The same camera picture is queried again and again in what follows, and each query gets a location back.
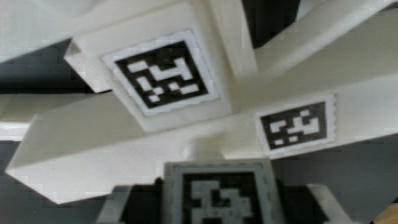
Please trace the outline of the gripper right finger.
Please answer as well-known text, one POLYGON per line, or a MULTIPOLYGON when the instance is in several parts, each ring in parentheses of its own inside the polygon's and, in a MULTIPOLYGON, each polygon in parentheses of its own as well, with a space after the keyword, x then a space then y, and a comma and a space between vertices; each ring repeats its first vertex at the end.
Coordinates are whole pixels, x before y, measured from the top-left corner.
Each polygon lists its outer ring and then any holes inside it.
POLYGON ((285 224, 358 224, 322 184, 280 186, 285 224))

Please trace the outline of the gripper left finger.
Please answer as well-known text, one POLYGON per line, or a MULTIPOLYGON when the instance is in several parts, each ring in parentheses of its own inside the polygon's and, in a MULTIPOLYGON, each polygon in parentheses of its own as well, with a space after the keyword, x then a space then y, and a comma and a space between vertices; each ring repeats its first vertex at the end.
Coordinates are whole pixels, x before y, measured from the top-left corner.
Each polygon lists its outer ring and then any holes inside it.
POLYGON ((161 223, 161 185, 118 185, 111 189, 93 224, 161 223))

